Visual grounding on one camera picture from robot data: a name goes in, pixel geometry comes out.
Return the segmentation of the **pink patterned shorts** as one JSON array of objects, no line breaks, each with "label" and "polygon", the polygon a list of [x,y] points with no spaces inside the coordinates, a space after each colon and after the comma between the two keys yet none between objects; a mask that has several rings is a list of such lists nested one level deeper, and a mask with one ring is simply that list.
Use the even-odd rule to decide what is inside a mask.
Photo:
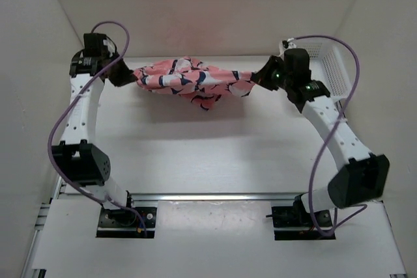
[{"label": "pink patterned shorts", "polygon": [[134,70],[137,85],[155,94],[179,96],[205,111],[224,96],[248,96],[253,72],[224,70],[193,57],[158,61]]}]

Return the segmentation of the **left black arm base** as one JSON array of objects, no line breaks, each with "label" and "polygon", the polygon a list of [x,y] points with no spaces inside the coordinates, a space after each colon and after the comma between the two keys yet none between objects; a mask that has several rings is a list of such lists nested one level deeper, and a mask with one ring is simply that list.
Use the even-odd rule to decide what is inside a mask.
[{"label": "left black arm base", "polygon": [[153,239],[156,229],[157,207],[134,206],[138,216],[126,210],[106,210],[102,208],[98,218],[97,238]]}]

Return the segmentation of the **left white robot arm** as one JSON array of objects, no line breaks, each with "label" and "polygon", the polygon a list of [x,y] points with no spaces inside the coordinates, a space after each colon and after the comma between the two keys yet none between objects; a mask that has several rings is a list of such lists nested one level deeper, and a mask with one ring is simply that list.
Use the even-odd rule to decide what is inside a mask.
[{"label": "left white robot arm", "polygon": [[48,138],[48,156],[61,178],[73,189],[107,210],[122,226],[136,220],[136,209],[129,204],[129,192],[111,177],[108,155],[96,145],[98,104],[106,74],[112,69],[127,69],[116,45],[105,34],[86,33],[84,48],[70,63],[70,105],[59,117],[54,130],[64,126],[54,141]]}]

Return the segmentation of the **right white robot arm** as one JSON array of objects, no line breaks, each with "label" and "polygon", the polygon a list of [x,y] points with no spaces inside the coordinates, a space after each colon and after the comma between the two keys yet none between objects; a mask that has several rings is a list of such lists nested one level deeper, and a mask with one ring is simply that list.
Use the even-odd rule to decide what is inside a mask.
[{"label": "right white robot arm", "polygon": [[302,204],[293,208],[296,223],[306,226],[318,211],[344,209],[382,196],[390,168],[388,158],[372,153],[341,119],[326,85],[312,79],[305,49],[270,56],[252,79],[265,89],[286,92],[288,100],[317,130],[338,170],[325,187],[310,186],[300,196]]}]

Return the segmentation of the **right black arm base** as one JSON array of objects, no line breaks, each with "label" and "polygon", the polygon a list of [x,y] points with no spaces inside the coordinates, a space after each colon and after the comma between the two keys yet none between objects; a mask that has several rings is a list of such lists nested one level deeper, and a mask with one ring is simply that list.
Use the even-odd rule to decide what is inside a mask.
[{"label": "right black arm base", "polygon": [[265,216],[272,220],[275,241],[316,241],[335,240],[335,234],[322,236],[311,216],[306,212],[300,197],[290,206],[272,206],[271,213]]}]

